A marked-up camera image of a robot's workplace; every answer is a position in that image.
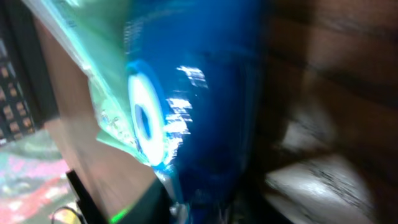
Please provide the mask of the mint green snack pack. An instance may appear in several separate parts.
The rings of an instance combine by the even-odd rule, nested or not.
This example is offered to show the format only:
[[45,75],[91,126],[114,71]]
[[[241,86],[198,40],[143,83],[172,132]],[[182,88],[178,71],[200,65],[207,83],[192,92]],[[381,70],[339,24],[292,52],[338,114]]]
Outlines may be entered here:
[[134,133],[124,25],[128,0],[23,0],[88,77],[97,140],[148,165]]

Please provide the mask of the blue Oreo cookie pack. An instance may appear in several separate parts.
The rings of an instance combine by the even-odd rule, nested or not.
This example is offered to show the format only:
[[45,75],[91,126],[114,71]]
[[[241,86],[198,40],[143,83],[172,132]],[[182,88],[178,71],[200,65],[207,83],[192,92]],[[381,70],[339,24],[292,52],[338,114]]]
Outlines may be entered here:
[[250,155],[260,0],[134,1],[125,26],[133,131],[174,223],[225,223]]

